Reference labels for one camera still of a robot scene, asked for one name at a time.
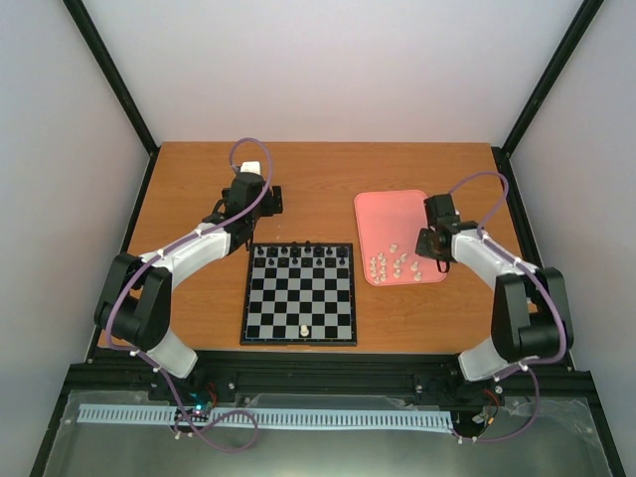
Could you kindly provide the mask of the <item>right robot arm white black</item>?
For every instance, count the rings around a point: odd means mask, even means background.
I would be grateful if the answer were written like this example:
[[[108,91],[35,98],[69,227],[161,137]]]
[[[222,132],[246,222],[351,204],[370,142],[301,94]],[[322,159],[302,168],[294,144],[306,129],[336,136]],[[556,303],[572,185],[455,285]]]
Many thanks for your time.
[[[563,275],[511,254],[474,221],[463,221],[449,194],[423,201],[426,227],[415,253],[433,259],[441,273],[462,264],[493,291],[490,336],[459,354],[467,382],[503,380],[532,365],[559,362],[573,336]]]

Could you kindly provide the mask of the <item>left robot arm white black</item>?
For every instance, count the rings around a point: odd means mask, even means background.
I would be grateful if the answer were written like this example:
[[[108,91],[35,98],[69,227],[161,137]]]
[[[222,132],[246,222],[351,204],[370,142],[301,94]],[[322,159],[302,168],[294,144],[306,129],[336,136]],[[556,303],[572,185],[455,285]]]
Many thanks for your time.
[[[238,172],[212,213],[187,235],[141,255],[120,253],[112,262],[95,312],[95,325],[129,344],[172,375],[182,398],[199,398],[207,376],[197,353],[171,329],[174,289],[201,268],[253,241],[258,220],[283,212],[282,188],[255,172]]]

